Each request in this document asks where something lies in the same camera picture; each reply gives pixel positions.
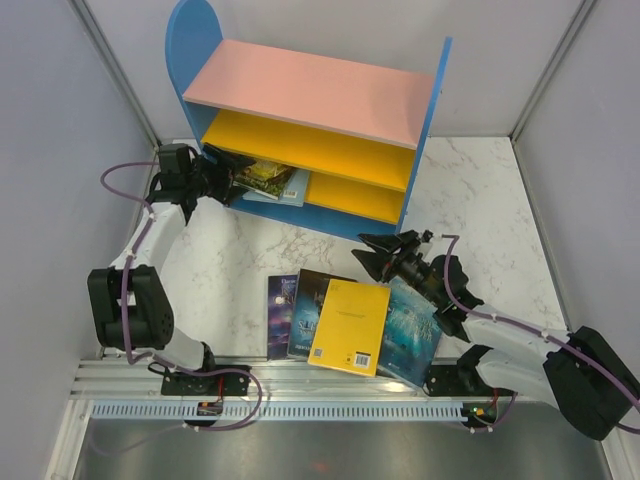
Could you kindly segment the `green forest cover book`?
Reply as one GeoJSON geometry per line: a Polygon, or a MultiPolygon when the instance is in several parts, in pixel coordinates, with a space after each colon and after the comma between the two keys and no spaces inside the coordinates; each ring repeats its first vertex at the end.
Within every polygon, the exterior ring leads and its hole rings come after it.
{"type": "Polygon", "coordinates": [[[234,185],[278,200],[295,173],[295,167],[258,160],[235,176],[234,185]]]}

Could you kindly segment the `light blue book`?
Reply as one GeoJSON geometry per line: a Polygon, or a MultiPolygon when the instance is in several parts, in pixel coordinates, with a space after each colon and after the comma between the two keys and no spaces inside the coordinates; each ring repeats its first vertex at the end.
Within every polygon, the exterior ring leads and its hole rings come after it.
{"type": "Polygon", "coordinates": [[[261,193],[247,192],[243,199],[247,201],[282,204],[293,207],[302,207],[310,178],[310,172],[298,169],[289,179],[286,187],[278,199],[269,198],[261,193]]]}

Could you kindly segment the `yellow book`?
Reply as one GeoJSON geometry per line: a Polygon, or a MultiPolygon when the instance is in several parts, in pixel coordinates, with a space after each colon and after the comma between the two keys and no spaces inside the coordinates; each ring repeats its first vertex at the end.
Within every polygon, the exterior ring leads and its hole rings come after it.
{"type": "Polygon", "coordinates": [[[390,296],[382,285],[332,279],[307,363],[375,376],[390,296]]]}

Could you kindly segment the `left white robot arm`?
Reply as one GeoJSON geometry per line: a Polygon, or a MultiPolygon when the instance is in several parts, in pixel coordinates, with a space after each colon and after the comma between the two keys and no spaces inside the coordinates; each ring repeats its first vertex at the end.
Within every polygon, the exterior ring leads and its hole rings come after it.
{"type": "Polygon", "coordinates": [[[199,199],[230,206],[246,191],[237,177],[253,163],[210,144],[160,147],[147,195],[131,198],[142,207],[136,230],[117,258],[87,279],[99,344],[124,353],[131,365],[151,359],[184,374],[184,383],[199,395],[218,385],[215,357],[205,342],[176,327],[160,273],[199,199]]]}

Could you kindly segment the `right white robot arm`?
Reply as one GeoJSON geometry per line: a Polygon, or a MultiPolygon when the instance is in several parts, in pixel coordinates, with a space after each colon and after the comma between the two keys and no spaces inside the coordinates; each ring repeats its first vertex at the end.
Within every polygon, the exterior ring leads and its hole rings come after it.
{"type": "Polygon", "coordinates": [[[424,261],[420,248],[433,237],[429,230],[361,233],[365,247],[352,253],[373,280],[401,279],[435,306],[445,335],[469,344],[455,366],[464,391],[496,389],[543,402],[593,440],[616,428],[639,432],[622,422],[639,407],[639,382],[598,331],[544,329],[506,316],[468,290],[453,252],[424,261]]]}

